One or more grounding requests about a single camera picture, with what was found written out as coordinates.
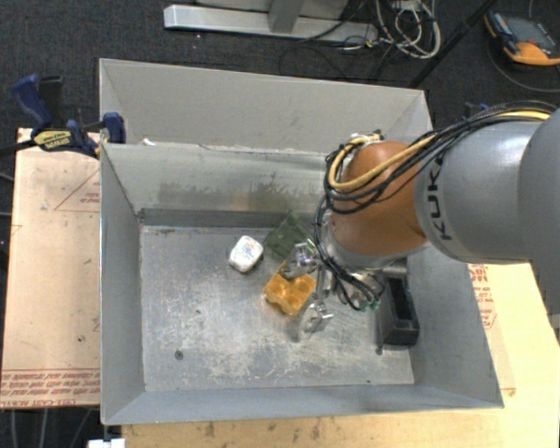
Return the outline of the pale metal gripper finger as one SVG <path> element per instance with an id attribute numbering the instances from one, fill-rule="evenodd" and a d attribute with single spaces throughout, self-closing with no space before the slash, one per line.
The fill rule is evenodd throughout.
<path id="1" fill-rule="evenodd" d="M 333 315 L 323 302 L 310 301 L 291 318 L 287 334 L 294 343 L 308 340 L 313 335 L 324 332 Z"/>
<path id="2" fill-rule="evenodd" d="M 310 241 L 296 243 L 284 261 L 280 274 L 286 280 L 293 280 L 310 274 L 318 265 L 317 252 Z"/>

